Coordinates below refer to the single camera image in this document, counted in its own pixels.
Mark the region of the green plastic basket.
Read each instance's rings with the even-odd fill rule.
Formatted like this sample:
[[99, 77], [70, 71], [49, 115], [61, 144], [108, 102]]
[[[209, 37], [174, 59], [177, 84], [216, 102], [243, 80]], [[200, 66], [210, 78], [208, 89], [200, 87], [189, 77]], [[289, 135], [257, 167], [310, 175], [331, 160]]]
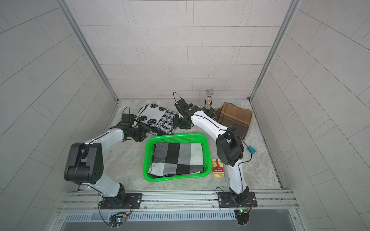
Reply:
[[[203, 150], [204, 172], [201, 174], [174, 176], [174, 177], [166, 177], [166, 178], [154, 178], [150, 176], [148, 174], [148, 170], [152, 164], [153, 146], [158, 142], [201, 143], [202, 150]], [[144, 175], [144, 178], [149, 182], [162, 182], [162, 181], [170, 181], [170, 180], [185, 179], [185, 178], [200, 178], [200, 177], [207, 176], [211, 172], [211, 170], [212, 170], [211, 154], [210, 154], [207, 138], [203, 134], [188, 133], [188, 134], [176, 134], [176, 135], [167, 135], [167, 136], [156, 136], [154, 138], [151, 138], [146, 143], [143, 175]]]

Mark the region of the black white smiley houndstooth scarf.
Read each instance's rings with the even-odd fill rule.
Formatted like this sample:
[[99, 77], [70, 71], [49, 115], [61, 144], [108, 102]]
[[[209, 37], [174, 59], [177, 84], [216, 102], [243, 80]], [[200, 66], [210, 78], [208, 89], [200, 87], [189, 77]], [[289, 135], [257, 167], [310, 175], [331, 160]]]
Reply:
[[137, 114], [138, 120], [150, 129], [149, 133], [155, 136], [171, 135], [175, 128], [173, 120], [176, 112], [155, 103], [145, 105]]

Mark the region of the grey black checkered scarf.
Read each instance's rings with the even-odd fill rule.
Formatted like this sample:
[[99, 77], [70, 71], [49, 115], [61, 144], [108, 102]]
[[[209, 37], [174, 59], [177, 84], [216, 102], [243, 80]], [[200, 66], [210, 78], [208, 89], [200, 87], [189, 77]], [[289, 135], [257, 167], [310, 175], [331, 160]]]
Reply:
[[153, 146], [148, 174], [154, 178], [201, 174], [204, 172], [201, 143], [158, 142]]

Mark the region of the brown plaid fringed scarf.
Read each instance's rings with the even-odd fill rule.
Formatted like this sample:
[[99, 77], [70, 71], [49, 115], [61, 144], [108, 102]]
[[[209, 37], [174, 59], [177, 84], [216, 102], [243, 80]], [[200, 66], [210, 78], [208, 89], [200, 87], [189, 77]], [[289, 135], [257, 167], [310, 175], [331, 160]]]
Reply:
[[224, 103], [215, 110], [213, 120], [228, 128], [236, 128], [236, 134], [245, 139], [249, 130], [253, 112], [232, 103]]

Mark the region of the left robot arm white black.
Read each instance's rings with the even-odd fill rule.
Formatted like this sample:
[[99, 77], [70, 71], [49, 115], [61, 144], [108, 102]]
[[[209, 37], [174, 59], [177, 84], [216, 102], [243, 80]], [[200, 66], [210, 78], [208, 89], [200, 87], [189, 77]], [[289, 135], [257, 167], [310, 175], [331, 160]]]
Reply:
[[103, 153], [114, 144], [134, 140], [141, 142], [146, 138], [148, 127], [115, 125], [104, 134], [86, 142], [71, 145], [64, 179], [77, 185], [86, 185], [98, 192], [100, 209], [133, 208], [130, 197], [126, 195], [123, 184], [117, 183], [104, 173]]

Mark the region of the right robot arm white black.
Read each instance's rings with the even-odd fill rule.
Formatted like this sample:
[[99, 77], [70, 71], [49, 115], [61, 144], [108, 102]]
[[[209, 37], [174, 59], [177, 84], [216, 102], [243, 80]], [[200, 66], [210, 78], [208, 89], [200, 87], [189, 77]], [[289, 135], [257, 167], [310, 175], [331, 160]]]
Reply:
[[230, 179], [231, 200], [238, 207], [247, 199], [249, 188], [242, 173], [244, 145], [236, 135], [235, 128], [225, 127], [201, 110], [196, 105], [180, 100], [174, 104], [179, 115], [173, 119], [173, 126], [180, 129], [190, 129], [197, 126], [209, 134], [216, 142], [217, 156], [226, 166]]

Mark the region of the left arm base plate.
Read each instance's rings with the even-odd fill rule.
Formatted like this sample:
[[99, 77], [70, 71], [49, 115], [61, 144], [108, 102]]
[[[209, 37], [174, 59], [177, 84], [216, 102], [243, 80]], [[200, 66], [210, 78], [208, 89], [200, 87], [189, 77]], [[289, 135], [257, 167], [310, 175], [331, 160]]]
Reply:
[[118, 194], [115, 197], [102, 197], [98, 202], [100, 209], [139, 209], [143, 194], [129, 193]]

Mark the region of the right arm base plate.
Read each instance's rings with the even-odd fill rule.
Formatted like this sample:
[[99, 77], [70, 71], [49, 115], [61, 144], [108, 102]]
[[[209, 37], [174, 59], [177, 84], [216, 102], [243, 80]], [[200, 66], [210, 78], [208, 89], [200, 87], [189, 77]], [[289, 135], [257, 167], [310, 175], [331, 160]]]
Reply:
[[234, 192], [218, 192], [218, 203], [220, 208], [256, 208], [258, 207], [254, 192], [237, 195]]

